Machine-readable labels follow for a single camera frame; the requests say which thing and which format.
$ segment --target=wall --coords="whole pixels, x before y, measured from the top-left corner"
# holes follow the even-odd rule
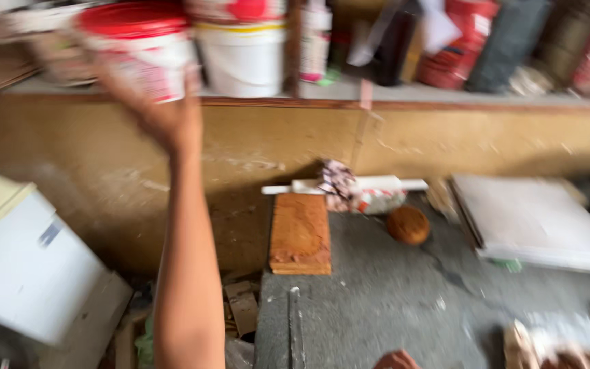
[[[205,189],[222,270],[253,271],[267,252],[259,188],[315,177],[316,158],[358,174],[590,172],[590,112],[377,112],[205,108]],[[152,274],[165,231],[165,156],[113,104],[0,98],[0,174],[30,180],[111,267]]]

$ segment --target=shelf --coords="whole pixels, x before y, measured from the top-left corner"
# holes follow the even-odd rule
[[[358,109],[361,79],[342,75],[327,87],[299,82],[301,98],[286,93],[270,98],[230,98],[208,88],[201,92],[206,106],[265,106],[285,108]],[[111,96],[96,85],[86,87],[57,87],[42,76],[34,76],[1,91],[4,96],[29,100],[69,100],[75,102],[108,102]],[[421,84],[398,87],[373,86],[375,110],[504,110],[548,111],[590,110],[590,99],[569,94],[540,97],[491,95],[434,88]]]

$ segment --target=forearm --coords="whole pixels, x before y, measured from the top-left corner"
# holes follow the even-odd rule
[[[173,155],[170,166],[170,216],[155,307],[157,367],[222,369],[222,286],[200,155]]]

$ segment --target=brown ball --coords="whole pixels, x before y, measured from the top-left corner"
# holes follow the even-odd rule
[[[386,229],[394,239],[417,246],[430,235],[430,221],[415,207],[402,206],[388,215]]]

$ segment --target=concrete floor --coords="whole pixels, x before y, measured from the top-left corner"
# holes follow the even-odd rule
[[[301,289],[306,367],[370,369],[406,349],[425,369],[503,368],[502,327],[518,319],[590,317],[590,274],[478,259],[459,227],[421,205],[432,236],[393,240],[379,218],[330,214],[331,276],[262,281],[257,369],[289,364],[288,290]]]

